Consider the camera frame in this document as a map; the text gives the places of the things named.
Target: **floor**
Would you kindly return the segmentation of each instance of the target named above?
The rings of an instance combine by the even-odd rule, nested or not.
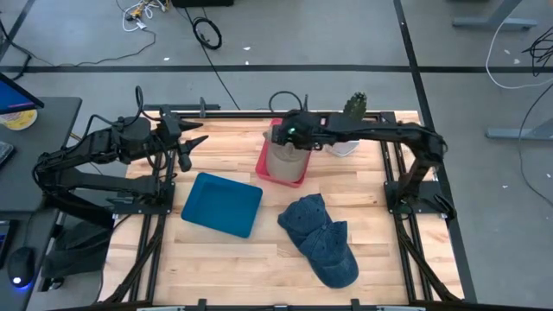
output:
[[[124,8],[135,3],[119,2]],[[553,210],[524,184],[516,143],[484,137],[488,126],[519,127],[546,86],[497,87],[482,71],[493,32],[451,27],[453,16],[483,16],[498,3],[401,2],[416,60],[426,68],[422,80],[436,130],[449,144],[445,163],[478,301],[553,308],[549,290],[553,269],[548,268],[553,256]],[[356,91],[367,93],[373,110],[420,109],[393,2],[343,0],[337,4],[331,0],[237,0],[229,8],[207,8],[224,37],[223,47],[209,54],[216,66],[235,66],[220,76],[242,109],[266,107],[269,96],[279,90],[309,94],[311,109],[340,109]],[[23,8],[30,10],[22,23],[16,23]],[[115,1],[90,5],[71,0],[4,0],[0,11],[8,31],[16,25],[17,43],[56,65],[133,53],[152,39],[151,34],[121,29],[122,13]],[[199,16],[201,10],[190,13]],[[552,14],[548,0],[522,2],[513,16],[534,18],[538,25],[528,31],[500,33],[491,66],[513,70],[529,66],[530,57],[521,51],[551,27]],[[142,86],[148,104],[194,104],[204,97],[222,109],[235,109],[217,77],[206,70],[207,59],[188,21],[175,10],[165,14],[154,10],[153,18],[145,23],[157,33],[156,44],[138,56],[107,61],[100,64],[102,70],[89,67],[80,73],[33,60],[31,66],[37,73],[27,73],[18,82],[36,96],[83,98],[73,129],[78,134],[93,113],[111,119],[133,114],[135,85]],[[23,59],[9,48],[0,69],[13,75],[10,67],[20,66]],[[256,71],[255,65],[313,66]],[[341,71],[331,72],[321,71],[330,67],[318,65],[366,67],[347,71],[337,66],[332,68]],[[371,65],[407,69],[392,73]],[[478,70],[436,73],[441,67]],[[534,78],[531,73],[495,73],[494,77],[507,86],[549,78],[547,74]],[[553,107],[546,104],[551,100],[553,93],[543,98],[529,125],[553,115]],[[282,109],[293,107],[284,98],[275,104]],[[523,143],[523,149],[529,180],[547,194],[553,183],[550,146]],[[125,171],[116,164],[100,169],[115,175]],[[71,277],[62,289],[34,295],[29,310],[89,304],[98,287],[99,274]]]

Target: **cap brim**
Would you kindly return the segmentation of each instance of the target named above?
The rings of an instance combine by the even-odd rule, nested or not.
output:
[[[352,250],[347,246],[344,260],[333,266],[322,266],[316,261],[309,259],[311,268],[319,277],[321,282],[329,288],[341,289],[355,282],[359,276],[359,267],[355,261]]]

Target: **white cable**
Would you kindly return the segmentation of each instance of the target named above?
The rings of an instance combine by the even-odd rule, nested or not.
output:
[[[135,31],[135,30],[139,30],[139,29],[140,29],[140,27],[138,27],[138,26],[136,26],[136,27],[133,28],[133,29],[127,29],[127,28],[124,26],[124,25],[125,25],[125,22],[126,22],[126,18],[125,18],[125,17],[127,17],[128,12],[129,12],[131,9],[136,8],[136,7],[139,6],[139,5],[142,5],[144,1],[145,1],[145,0],[141,0],[140,2],[138,2],[138,3],[135,4],[135,5],[130,6],[129,8],[127,8],[127,10],[125,10],[125,11],[123,12],[122,26],[123,26],[123,30],[124,30],[124,31],[126,31],[126,32],[133,32],[133,31]],[[144,13],[146,14],[146,17],[148,17],[149,19],[152,19],[152,17],[154,17],[154,12],[152,11],[151,8],[159,8],[159,6],[156,5],[156,4],[153,4],[153,3],[148,3],[148,4],[146,4],[146,5],[144,6],[143,11],[144,11]]]
[[[537,84],[521,85],[521,86],[504,86],[493,78],[492,73],[490,73],[490,68],[488,67],[488,63],[490,62],[490,55],[492,54],[493,43],[495,42],[495,38],[498,36],[499,30],[501,29],[501,26],[503,26],[503,24],[505,23],[507,18],[509,18],[509,16],[506,17],[505,20],[503,20],[503,22],[501,22],[498,29],[495,30],[495,34],[493,35],[493,38],[492,38],[492,43],[490,43],[490,50],[487,52],[487,58],[486,58],[487,75],[490,76],[490,79],[493,81],[493,83],[495,83],[496,86],[499,86],[499,87],[504,88],[506,90],[517,90],[517,89],[521,89],[521,88],[525,88],[525,87],[531,87],[531,86],[543,86],[543,85],[546,85],[546,84],[550,83],[551,81],[553,81],[553,78],[551,78],[551,79],[545,80],[544,82],[540,82],[540,83],[537,83]]]

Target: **computer mouse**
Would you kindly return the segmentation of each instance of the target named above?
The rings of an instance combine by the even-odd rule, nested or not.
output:
[[[8,277],[17,288],[27,286],[35,275],[35,253],[29,247],[14,251],[8,259]]]

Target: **desk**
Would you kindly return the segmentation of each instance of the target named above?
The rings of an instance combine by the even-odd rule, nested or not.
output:
[[[397,111],[396,116],[404,122],[419,121],[414,111]],[[386,208],[380,143],[361,141],[359,148],[345,158],[314,152],[303,185],[294,189],[260,180],[255,174],[264,142],[262,132],[270,119],[194,121],[204,126],[184,136],[210,137],[194,149],[192,170],[175,178],[174,209],[163,236],[155,305],[196,305],[200,298],[206,298],[208,305],[349,305],[352,298],[359,298],[363,305],[407,303],[397,236]],[[413,156],[406,148],[404,157],[409,167]],[[146,161],[137,161],[129,166],[127,177],[150,172]],[[199,172],[264,190],[250,238],[237,238],[181,219]],[[334,221],[348,222],[348,243],[360,273],[357,281],[345,289],[325,287],[277,223],[277,215],[289,203],[317,193],[323,195]],[[133,265],[142,219],[140,215],[130,217],[112,236],[100,300],[113,292]],[[454,294],[462,297],[445,221],[436,214],[419,214],[417,219],[430,266]],[[414,263],[412,269],[416,292],[422,297]]]
[[[0,126],[0,140],[12,143],[18,150],[0,169],[0,209],[19,211],[0,212],[0,219],[18,220],[10,253],[22,247],[27,225],[30,224],[27,246],[35,250],[37,275],[59,213],[56,209],[39,210],[29,223],[32,211],[41,205],[41,191],[31,178],[31,170],[39,154],[57,150],[67,143],[81,103],[80,98],[41,100],[45,107],[39,111],[35,124],[30,128],[13,132]],[[0,308],[24,310],[33,292],[36,276],[29,288],[16,289],[11,285],[7,273],[4,265],[0,270]]]

